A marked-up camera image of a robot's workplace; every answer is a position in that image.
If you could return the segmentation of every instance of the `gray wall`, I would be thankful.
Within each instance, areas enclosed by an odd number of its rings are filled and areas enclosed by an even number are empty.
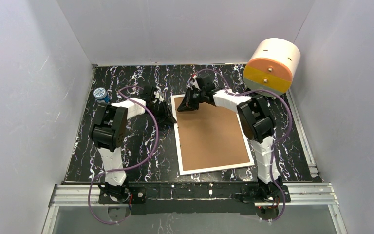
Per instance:
[[[292,86],[349,233],[374,233],[374,1],[316,1]]]
[[[55,0],[0,0],[0,233],[41,232],[91,74]]]
[[[267,38],[294,41],[314,0],[58,0],[91,63],[248,62]]]

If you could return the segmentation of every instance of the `black marble table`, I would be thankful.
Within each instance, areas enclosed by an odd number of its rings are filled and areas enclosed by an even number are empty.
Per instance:
[[[89,98],[76,136],[74,151],[64,183],[87,183],[97,173],[103,171],[101,156],[89,137],[90,126],[97,103],[93,91],[97,87],[108,90],[112,102],[123,101],[117,91],[128,85],[157,85],[171,104],[171,95],[183,94],[191,74],[203,68],[219,71],[227,79],[234,92],[243,92],[243,69],[245,65],[169,65],[169,66],[114,66],[97,67],[92,82]],[[219,87],[223,81],[212,71],[204,73],[214,76]],[[137,97],[138,90],[125,92],[129,97]],[[283,135],[287,126],[287,115],[278,100],[268,98],[270,110],[276,120],[276,136]],[[176,142],[173,126],[161,126],[160,142],[157,152],[150,162],[127,172],[130,182],[223,182],[257,181],[257,166],[223,170],[193,175],[179,175]],[[142,161],[153,145],[153,123],[146,114],[131,118],[127,124],[127,136],[121,147],[124,165],[131,166]],[[295,126],[290,137],[275,149],[276,163],[284,181],[312,181],[304,156],[302,144]]]

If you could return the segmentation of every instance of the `brown board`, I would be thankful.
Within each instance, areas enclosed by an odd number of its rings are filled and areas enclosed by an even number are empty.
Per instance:
[[[254,166],[236,113],[207,103],[177,112],[183,96],[171,96],[181,175]]]

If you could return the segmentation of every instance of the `purple cable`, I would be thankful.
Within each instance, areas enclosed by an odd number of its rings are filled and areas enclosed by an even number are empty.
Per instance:
[[[279,95],[275,94],[272,91],[265,90],[265,89],[256,89],[256,90],[247,91],[247,92],[244,92],[244,93],[241,93],[241,94],[234,94],[234,93],[227,93],[227,94],[233,95],[233,96],[244,96],[244,95],[248,95],[248,94],[251,94],[251,93],[257,93],[257,92],[266,92],[266,93],[269,93],[269,94],[275,96],[284,105],[284,107],[286,109],[286,112],[287,112],[287,122],[288,123],[287,123],[286,132],[284,133],[284,135],[280,139],[273,142],[273,144],[272,144],[272,157],[270,158],[270,179],[272,180],[273,184],[280,190],[281,195],[283,196],[283,208],[282,208],[280,214],[276,218],[272,219],[272,221],[276,221],[284,213],[284,209],[286,207],[286,196],[283,192],[283,189],[281,189],[281,187],[276,183],[276,181],[273,178],[273,160],[275,158],[274,145],[276,145],[277,143],[279,143],[282,140],[285,140],[289,136],[290,131],[292,130],[293,118],[292,118],[292,113],[290,112],[290,108],[287,105],[287,103],[284,101],[284,99],[281,98]]]
[[[198,71],[196,74],[198,75],[202,71],[212,71],[212,72],[218,74],[223,79],[223,81],[225,82],[226,88],[230,89],[230,86],[228,85],[227,80],[224,78],[224,76],[222,74],[220,74],[220,72],[218,72],[218,71],[216,71],[214,69],[204,68],[204,69],[201,69],[200,71]]]
[[[154,141],[154,146],[151,150],[151,152],[148,154],[148,156],[140,163],[134,165],[134,166],[130,166],[130,167],[126,167],[126,168],[117,168],[117,169],[111,169],[111,170],[108,170],[106,172],[101,172],[99,174],[97,174],[96,176],[94,176],[94,178],[91,180],[91,184],[90,184],[90,189],[88,191],[88,208],[90,208],[90,211],[91,213],[93,214],[94,218],[98,221],[100,221],[101,223],[104,223],[104,224],[110,224],[110,225],[113,225],[113,224],[117,224],[117,223],[121,223],[122,221],[126,220],[129,216],[125,217],[124,219],[120,220],[120,221],[115,221],[115,222],[107,222],[107,221],[104,221],[102,219],[100,219],[98,216],[96,216],[96,214],[94,213],[94,210],[92,209],[91,207],[91,188],[93,187],[93,184],[94,184],[94,181],[96,181],[99,177],[101,177],[102,175],[104,175],[105,173],[110,173],[110,172],[119,172],[119,171],[128,171],[128,170],[131,170],[131,169],[134,169],[134,168],[137,168],[139,166],[141,166],[142,164],[146,163],[151,157],[152,155],[155,153],[155,151],[157,150],[157,145],[158,145],[158,124],[157,124],[157,120],[155,119],[154,115],[151,113],[151,111],[146,107],[144,106],[143,104],[139,103],[138,101],[135,101],[135,100],[132,100],[130,99],[129,97],[125,96],[124,94],[121,93],[122,90],[124,89],[129,89],[129,88],[138,88],[138,89],[142,89],[141,87],[139,86],[136,86],[136,85],[131,85],[131,86],[127,86],[127,87],[124,87],[122,89],[119,89],[118,90],[118,93],[125,99],[141,106],[142,108],[144,108],[146,110],[146,112],[151,116],[152,118],[152,121],[154,122],[154,127],[155,127],[155,141]]]

